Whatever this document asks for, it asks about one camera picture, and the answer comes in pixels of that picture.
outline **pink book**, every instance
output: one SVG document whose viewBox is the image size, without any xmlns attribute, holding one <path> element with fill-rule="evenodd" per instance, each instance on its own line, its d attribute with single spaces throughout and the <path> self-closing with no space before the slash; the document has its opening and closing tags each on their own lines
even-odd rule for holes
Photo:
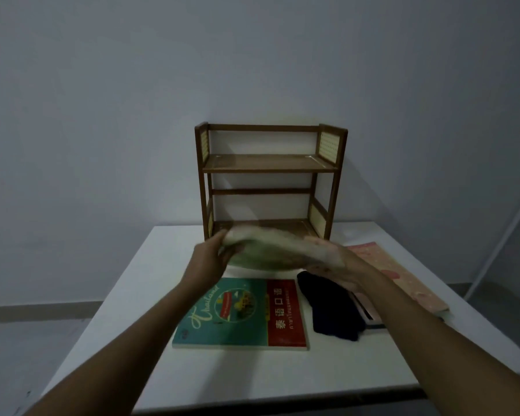
<svg viewBox="0 0 520 416">
<path fill-rule="evenodd" d="M 393 280 L 397 286 L 405 291 L 413 300 L 432 314 L 439 314 L 449 309 L 449 306 L 445 302 L 431 292 L 416 276 L 397 263 L 375 242 L 352 245 L 347 248 Z M 353 299 L 356 299 L 356 305 L 358 306 L 358 303 L 360 303 L 361 308 L 364 308 L 363 311 L 371 317 L 371 319 L 369 318 L 370 321 L 367 322 L 369 324 L 381 324 L 381 317 L 368 297 L 359 289 L 353 290 L 352 294 L 354 295 Z"/>
</svg>

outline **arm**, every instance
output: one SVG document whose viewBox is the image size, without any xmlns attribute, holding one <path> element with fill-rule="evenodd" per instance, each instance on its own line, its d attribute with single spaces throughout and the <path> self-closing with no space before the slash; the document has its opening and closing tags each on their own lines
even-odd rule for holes
<svg viewBox="0 0 520 416">
<path fill-rule="evenodd" d="M 225 233 L 196 245 L 180 283 L 26 415 L 130 414 L 181 318 L 220 280 L 234 253 L 218 255 Z"/>
<path fill-rule="evenodd" d="M 444 415 L 520 415 L 520 376 L 413 301 L 352 251 L 338 248 L 346 272 L 330 276 L 357 284 L 373 302 L 420 385 Z"/>
</svg>

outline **desktop bookshelf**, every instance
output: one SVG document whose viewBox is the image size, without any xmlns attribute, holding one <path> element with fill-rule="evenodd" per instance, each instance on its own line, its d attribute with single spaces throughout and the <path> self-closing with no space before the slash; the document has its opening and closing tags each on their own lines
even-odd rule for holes
<svg viewBox="0 0 520 416">
<path fill-rule="evenodd" d="M 266 131 L 266 132 L 314 132 L 317 133 L 313 155 L 218 155 L 210 152 L 210 131 Z M 234 224 L 257 224 L 295 233 L 298 236 L 318 236 L 329 239 L 337 202 L 339 180 L 347 143 L 346 129 L 326 124 L 319 125 L 236 125 L 209 124 L 203 122 L 194 128 L 200 183 L 200 201 L 204 238 L 208 239 L 221 229 Z M 216 189 L 212 186 L 212 174 L 312 174 L 308 188 L 236 188 Z M 315 197 L 318 174 L 333 174 L 329 206 L 325 209 Z M 204 174 L 207 175 L 208 198 Z M 214 216 L 214 198 L 220 195 L 251 194 L 308 194 L 308 216 L 300 219 L 255 221 L 220 221 Z"/>
</svg>

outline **wooden shelf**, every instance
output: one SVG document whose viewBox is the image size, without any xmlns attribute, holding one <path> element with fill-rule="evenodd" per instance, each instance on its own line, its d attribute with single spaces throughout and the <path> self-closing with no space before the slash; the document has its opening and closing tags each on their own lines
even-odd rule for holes
<svg viewBox="0 0 520 416">
<path fill-rule="evenodd" d="M 277 219 L 277 220 L 247 220 L 247 221 L 218 221 L 214 222 L 212 234 L 220 229 L 230 229 L 236 224 L 252 224 L 254 226 L 271 227 L 294 233 L 297 236 L 303 237 L 318 236 L 312 225 L 305 219 Z"/>
<path fill-rule="evenodd" d="M 318 155 L 210 155 L 205 174 L 336 172 L 338 167 Z"/>
</svg>

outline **folded cloth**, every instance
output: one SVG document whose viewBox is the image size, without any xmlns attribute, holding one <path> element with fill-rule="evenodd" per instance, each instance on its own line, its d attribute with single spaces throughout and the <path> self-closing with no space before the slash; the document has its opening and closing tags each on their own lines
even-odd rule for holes
<svg viewBox="0 0 520 416">
<path fill-rule="evenodd" d="M 323 335 L 358 340 L 366 322 L 346 289 L 325 277 L 307 271 L 297 275 L 300 290 L 312 306 L 314 331 Z"/>
</svg>

